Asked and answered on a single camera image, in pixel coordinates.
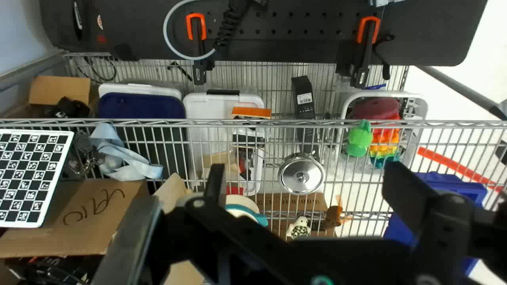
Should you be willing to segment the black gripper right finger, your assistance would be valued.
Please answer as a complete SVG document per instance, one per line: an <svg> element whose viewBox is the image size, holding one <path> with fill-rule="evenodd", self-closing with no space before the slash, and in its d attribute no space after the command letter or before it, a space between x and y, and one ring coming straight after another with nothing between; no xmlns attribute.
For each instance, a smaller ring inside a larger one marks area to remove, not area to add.
<svg viewBox="0 0 507 285"><path fill-rule="evenodd" d="M457 191L438 191L405 163L387 163L382 196L417 239L403 256L403 285L476 285L466 259L507 280L507 206L484 209Z"/></svg>

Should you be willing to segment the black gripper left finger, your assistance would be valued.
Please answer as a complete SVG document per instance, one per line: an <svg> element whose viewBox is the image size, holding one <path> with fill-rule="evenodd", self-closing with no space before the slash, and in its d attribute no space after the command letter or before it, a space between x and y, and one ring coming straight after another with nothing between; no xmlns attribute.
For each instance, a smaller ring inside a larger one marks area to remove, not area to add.
<svg viewBox="0 0 507 285"><path fill-rule="evenodd" d="M226 209L226 166L214 164L202 193L180 196L165 212L156 196L137 198L93 285L164 285L189 261L214 285L283 285L275 245L283 239Z"/></svg>

